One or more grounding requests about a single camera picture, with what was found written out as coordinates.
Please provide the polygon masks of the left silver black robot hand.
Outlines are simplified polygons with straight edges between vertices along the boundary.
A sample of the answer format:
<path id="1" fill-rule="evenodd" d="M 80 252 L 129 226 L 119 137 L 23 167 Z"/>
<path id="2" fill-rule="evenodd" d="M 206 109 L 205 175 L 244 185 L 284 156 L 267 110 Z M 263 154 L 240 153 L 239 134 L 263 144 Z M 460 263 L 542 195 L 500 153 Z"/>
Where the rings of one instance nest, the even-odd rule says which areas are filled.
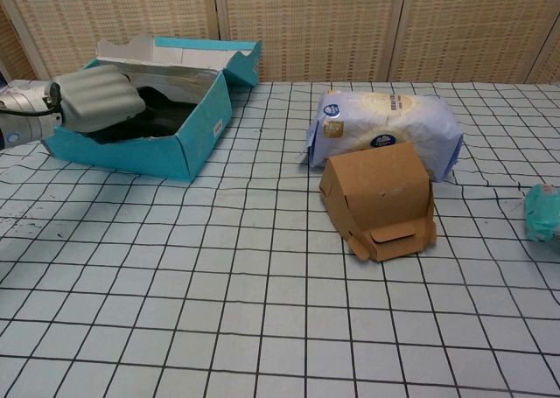
<path id="1" fill-rule="evenodd" d="M 145 111 L 145 102 L 116 66 L 103 65 L 53 79 L 59 85 L 62 126 L 91 133 Z"/>

